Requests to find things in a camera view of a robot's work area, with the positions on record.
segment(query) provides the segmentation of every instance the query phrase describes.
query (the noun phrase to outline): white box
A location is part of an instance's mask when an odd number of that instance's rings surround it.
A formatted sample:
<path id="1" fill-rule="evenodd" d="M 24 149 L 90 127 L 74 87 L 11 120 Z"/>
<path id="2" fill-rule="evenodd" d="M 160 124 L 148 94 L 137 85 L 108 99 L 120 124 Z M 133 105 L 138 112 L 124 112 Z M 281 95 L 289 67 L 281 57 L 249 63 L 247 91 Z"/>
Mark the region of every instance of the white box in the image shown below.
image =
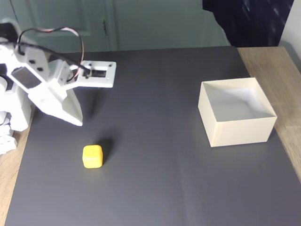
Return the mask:
<path id="1" fill-rule="evenodd" d="M 266 142 L 277 119 L 255 78 L 202 82 L 198 109 L 211 147 Z"/>

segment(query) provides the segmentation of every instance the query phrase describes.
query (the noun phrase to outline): wooden surface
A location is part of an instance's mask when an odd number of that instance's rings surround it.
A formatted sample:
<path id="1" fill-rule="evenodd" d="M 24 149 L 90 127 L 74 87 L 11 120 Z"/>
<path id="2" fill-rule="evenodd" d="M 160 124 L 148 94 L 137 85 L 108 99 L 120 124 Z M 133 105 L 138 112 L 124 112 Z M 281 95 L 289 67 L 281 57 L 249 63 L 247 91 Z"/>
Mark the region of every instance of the wooden surface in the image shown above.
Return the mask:
<path id="1" fill-rule="evenodd" d="M 284 47 L 238 50 L 278 116 L 276 131 L 301 181 L 301 74 Z"/>
<path id="2" fill-rule="evenodd" d="M 278 115 L 276 130 L 301 180 L 301 75 L 282 47 L 239 52 Z M 17 134 L 18 148 L 0 156 L 0 226 L 5 223 L 28 133 L 29 129 Z"/>
<path id="3" fill-rule="evenodd" d="M 15 132 L 14 137 L 18 142 L 17 149 L 0 155 L 0 226 L 4 225 L 8 214 L 29 130 L 30 126 L 23 132 Z"/>

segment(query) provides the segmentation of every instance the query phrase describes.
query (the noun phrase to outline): yellow cube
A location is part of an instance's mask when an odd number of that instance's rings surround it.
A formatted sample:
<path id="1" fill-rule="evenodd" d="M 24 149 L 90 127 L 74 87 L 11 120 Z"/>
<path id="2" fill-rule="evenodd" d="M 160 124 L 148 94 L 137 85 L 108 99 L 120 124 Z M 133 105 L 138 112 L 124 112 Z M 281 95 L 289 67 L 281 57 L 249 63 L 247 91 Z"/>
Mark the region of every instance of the yellow cube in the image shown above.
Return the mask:
<path id="1" fill-rule="evenodd" d="M 99 168 L 103 165 L 103 150 L 99 145 L 87 145 L 83 150 L 83 162 L 86 168 Z"/>

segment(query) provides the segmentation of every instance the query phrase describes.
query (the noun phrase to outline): black cloth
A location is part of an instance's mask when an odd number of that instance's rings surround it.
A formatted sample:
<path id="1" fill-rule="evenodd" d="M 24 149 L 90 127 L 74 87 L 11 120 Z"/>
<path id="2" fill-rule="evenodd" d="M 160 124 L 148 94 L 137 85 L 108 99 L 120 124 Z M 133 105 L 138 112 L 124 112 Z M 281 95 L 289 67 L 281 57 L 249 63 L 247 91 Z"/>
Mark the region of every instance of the black cloth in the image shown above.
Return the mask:
<path id="1" fill-rule="evenodd" d="M 231 45 L 277 46 L 293 0 L 203 0 Z"/>

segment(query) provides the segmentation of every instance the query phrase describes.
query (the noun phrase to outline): robotic arm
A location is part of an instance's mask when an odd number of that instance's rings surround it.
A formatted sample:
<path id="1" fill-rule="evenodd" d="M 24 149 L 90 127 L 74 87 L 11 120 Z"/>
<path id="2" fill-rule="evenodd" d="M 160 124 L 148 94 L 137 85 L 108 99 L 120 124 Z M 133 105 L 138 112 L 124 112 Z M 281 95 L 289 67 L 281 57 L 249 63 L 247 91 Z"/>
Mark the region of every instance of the robotic arm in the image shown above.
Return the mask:
<path id="1" fill-rule="evenodd" d="M 81 126 L 82 111 L 73 88 L 113 87 L 115 62 L 82 61 L 84 69 L 80 68 L 78 76 L 70 81 L 77 66 L 61 59 L 49 63 L 38 48 L 25 46 L 20 53 L 17 45 L 8 45 L 7 42 L 16 42 L 21 33 L 13 22 L 7 23 L 4 33 L 16 33 L 10 35 L 10 40 L 7 35 L 0 35 L 0 59 L 7 66 L 7 76 L 46 114 Z"/>
<path id="2" fill-rule="evenodd" d="M 69 65 L 62 59 L 48 62 L 44 52 L 47 49 L 26 37 L 18 42 L 20 34 L 17 23 L 1 21 L 0 64 L 6 65 L 7 73 L 0 75 L 0 154 L 16 148 L 12 130 L 28 128 L 30 101 L 46 114 L 82 126 L 83 115 L 73 89 L 112 88 L 114 84 L 115 62 L 81 61 L 77 65 Z"/>

